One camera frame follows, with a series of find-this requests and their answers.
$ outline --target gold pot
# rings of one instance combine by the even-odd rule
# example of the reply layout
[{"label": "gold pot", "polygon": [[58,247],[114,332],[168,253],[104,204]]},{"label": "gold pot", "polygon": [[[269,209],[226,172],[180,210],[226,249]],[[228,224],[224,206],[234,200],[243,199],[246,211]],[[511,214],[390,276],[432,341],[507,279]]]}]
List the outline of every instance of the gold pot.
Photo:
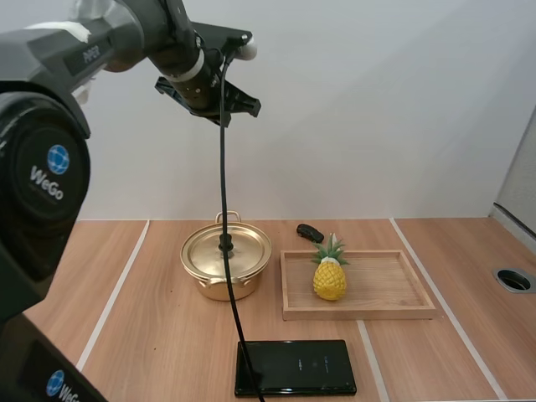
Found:
[{"label": "gold pot", "polygon": [[[236,217],[236,221],[228,222],[227,232],[231,236],[232,244],[232,249],[228,251],[231,283],[234,298],[238,300],[257,288],[260,274],[271,256],[271,242],[262,230],[242,223],[237,212],[228,211],[227,214]],[[223,235],[220,223],[222,216],[219,213],[214,224],[188,237],[181,251],[181,261],[187,273],[195,278],[196,286],[202,295],[214,300],[228,301],[220,238]]]}]

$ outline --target wooden tray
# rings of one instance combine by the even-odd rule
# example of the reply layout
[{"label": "wooden tray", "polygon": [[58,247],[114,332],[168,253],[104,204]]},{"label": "wooden tray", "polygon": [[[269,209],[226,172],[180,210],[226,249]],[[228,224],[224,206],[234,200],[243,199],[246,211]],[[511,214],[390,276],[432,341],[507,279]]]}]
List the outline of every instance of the wooden tray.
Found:
[{"label": "wooden tray", "polygon": [[314,251],[282,251],[284,320],[428,319],[436,308],[401,250],[345,251],[346,295],[326,301],[312,288]]}]

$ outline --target pot handle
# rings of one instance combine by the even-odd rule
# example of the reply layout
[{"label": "pot handle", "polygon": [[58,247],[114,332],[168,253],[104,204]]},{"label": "pot handle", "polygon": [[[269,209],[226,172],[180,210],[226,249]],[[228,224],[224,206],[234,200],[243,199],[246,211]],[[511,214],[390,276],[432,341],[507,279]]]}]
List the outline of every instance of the pot handle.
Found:
[{"label": "pot handle", "polygon": [[[250,283],[250,281],[251,281],[251,279],[249,279],[246,282],[243,282],[238,278],[235,278],[235,277],[231,278],[231,283],[233,285],[238,286],[238,287],[244,287],[248,283]],[[212,285],[217,285],[219,283],[225,283],[225,282],[226,282],[225,278],[210,278],[208,281],[199,281],[199,285],[201,285],[205,289],[209,289]]]},{"label": "pot handle", "polygon": [[[240,217],[240,214],[236,211],[227,211],[227,215],[234,215],[236,217],[237,222],[242,222],[242,218]],[[219,221],[222,219],[223,216],[224,216],[223,213],[218,212],[218,214],[216,215],[217,224],[219,223]]]}]

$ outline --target white wall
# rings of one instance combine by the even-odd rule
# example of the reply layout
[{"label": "white wall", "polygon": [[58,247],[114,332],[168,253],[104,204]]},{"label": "white wall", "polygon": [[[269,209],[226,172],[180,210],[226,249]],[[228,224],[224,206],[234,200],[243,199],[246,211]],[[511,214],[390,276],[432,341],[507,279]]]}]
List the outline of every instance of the white wall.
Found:
[{"label": "white wall", "polygon": [[[0,0],[0,27],[63,2]],[[248,28],[229,80],[263,103],[228,135],[229,208],[246,218],[483,216],[536,104],[536,2],[185,0]],[[98,76],[83,219],[219,211],[218,131],[153,84],[148,62]]]}]

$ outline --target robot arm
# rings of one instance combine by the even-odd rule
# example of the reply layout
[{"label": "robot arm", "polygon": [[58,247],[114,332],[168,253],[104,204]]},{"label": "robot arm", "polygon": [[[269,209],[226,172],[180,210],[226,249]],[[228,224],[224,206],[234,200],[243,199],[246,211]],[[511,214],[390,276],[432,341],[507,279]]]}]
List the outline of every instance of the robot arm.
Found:
[{"label": "robot arm", "polygon": [[90,129],[72,92],[148,57],[161,93],[227,126],[260,102],[225,83],[220,121],[220,67],[255,53],[251,32],[192,23],[181,0],[78,0],[70,21],[0,35],[0,324],[46,295],[87,192]]}]

